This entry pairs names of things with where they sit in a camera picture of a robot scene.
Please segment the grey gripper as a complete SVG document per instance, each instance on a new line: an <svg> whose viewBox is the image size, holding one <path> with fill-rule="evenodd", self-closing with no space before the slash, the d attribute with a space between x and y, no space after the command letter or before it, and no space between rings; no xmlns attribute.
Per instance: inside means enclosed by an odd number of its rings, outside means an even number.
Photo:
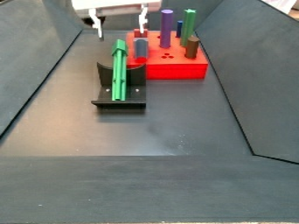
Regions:
<svg viewBox="0 0 299 224"><path fill-rule="evenodd" d="M102 22L98 16L125 15L141 13L138 17L139 31L146 31L147 12L158 11L163 0L71 0L73 7L83 17L90 15L93 27L98 30L98 37L103 40Z"/></svg>

